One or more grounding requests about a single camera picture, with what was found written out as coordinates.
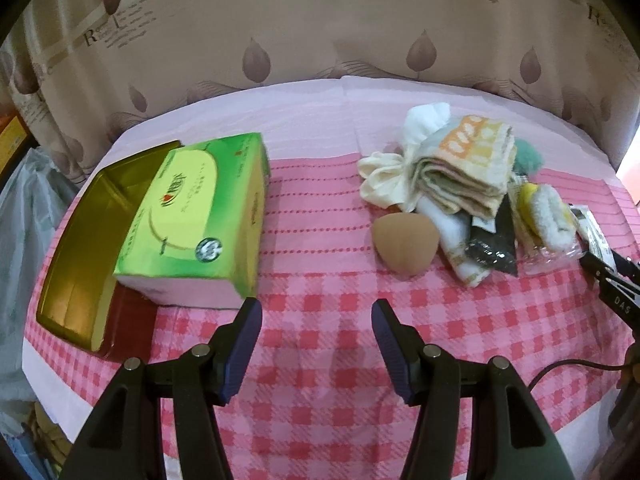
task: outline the black cable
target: black cable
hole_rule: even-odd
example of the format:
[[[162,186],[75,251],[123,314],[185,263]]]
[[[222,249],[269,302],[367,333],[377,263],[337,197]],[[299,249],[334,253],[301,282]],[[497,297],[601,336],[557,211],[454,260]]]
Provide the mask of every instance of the black cable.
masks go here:
[[[533,380],[529,383],[529,391],[533,390],[536,387],[536,384],[540,382],[540,380],[547,375],[551,370],[555,370],[559,366],[564,365],[580,365],[587,366],[589,368],[596,368],[597,370],[605,370],[607,372],[619,372],[620,370],[626,370],[627,368],[631,368],[640,362],[629,363],[626,365],[603,365],[600,363],[594,363],[592,361],[587,361],[585,359],[563,359],[561,361],[556,361],[555,363],[551,363],[549,366],[545,366],[540,370],[540,372],[533,378]]]

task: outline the beige curtain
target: beige curtain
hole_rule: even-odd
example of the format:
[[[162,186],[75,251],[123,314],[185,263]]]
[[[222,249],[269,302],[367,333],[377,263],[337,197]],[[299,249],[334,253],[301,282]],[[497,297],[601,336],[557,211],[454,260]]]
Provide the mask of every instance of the beige curtain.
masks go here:
[[[583,128],[617,166],[639,65],[600,0],[33,0],[0,50],[12,101],[77,183],[149,117],[344,74],[527,102]]]

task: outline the metal screw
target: metal screw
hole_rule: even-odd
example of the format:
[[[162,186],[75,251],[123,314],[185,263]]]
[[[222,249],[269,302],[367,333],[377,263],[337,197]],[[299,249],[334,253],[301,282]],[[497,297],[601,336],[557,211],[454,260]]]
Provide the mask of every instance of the metal screw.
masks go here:
[[[506,357],[502,357],[501,355],[498,355],[491,359],[491,362],[496,368],[500,368],[500,370],[506,370],[507,368],[509,368],[510,364],[509,360]]]
[[[442,349],[438,345],[427,345],[422,351],[427,357],[438,357],[442,354]]]
[[[200,343],[191,349],[191,353],[196,357],[204,357],[210,352],[210,350],[211,348],[209,348],[209,345]]]
[[[142,361],[140,359],[138,359],[137,357],[130,357],[129,359],[127,359],[126,361],[124,361],[124,367],[126,370],[135,370],[136,368],[138,368],[140,366],[140,363]]]

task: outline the orange patterned towel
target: orange patterned towel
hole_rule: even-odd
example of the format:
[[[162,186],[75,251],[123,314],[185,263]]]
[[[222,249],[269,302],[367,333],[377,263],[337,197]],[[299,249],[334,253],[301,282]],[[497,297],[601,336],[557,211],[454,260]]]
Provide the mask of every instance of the orange patterned towel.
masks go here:
[[[415,155],[414,184],[445,212],[489,220],[507,192],[516,155],[511,127],[478,116],[452,118]]]

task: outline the gingham cloth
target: gingham cloth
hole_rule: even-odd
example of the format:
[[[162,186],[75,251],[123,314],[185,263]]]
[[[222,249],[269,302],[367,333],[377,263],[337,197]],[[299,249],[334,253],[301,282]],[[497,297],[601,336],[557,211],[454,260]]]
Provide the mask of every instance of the gingham cloth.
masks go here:
[[[546,364],[579,357],[616,364],[630,330],[597,299],[577,262],[535,278],[499,272],[463,288],[437,257],[423,276],[398,280],[377,261],[369,227],[382,211],[358,195],[359,155],[280,160],[266,203],[259,299],[264,322],[240,393],[216,409],[236,478],[397,479],[418,409],[393,392],[370,323],[387,298],[401,322],[459,358],[501,354],[524,381]],[[626,190],[603,181],[543,171],[568,202],[591,207],[607,239],[638,259],[640,218]],[[117,365],[47,333],[34,320],[53,241],[29,307],[25,336],[62,380],[91,404]],[[178,357],[206,342],[233,312],[160,308],[152,360]],[[558,430],[600,400],[617,374],[562,367],[534,390]],[[177,456],[171,403],[163,403],[164,451]],[[463,401],[454,474],[469,452],[470,403]]]

